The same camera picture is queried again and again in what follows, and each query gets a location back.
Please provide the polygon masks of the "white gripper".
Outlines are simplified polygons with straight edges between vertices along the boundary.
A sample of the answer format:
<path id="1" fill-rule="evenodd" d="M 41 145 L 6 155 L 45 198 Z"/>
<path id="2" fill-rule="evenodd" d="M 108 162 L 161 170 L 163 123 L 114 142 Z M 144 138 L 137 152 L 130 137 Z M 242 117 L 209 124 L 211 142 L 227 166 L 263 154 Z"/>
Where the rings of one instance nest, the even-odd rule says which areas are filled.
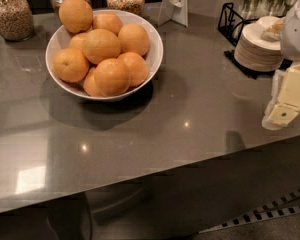
<path id="1" fill-rule="evenodd" d="M 300 113 L 300 62 L 293 63 L 283 74 L 278 96 L 265 110 L 262 126 L 268 130 L 287 127 Z"/>

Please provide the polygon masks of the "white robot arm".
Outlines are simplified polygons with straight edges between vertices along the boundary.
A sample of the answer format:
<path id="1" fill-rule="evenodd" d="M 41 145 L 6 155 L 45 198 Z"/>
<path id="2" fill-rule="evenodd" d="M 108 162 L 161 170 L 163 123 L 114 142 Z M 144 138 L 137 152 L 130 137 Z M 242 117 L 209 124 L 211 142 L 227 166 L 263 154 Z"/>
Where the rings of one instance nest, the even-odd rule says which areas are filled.
<path id="1" fill-rule="evenodd" d="M 262 119 L 268 130 L 287 127 L 300 113 L 300 0 L 286 14 L 280 44 L 281 54 L 292 64 L 284 72 L 275 71 L 272 98 Z"/>

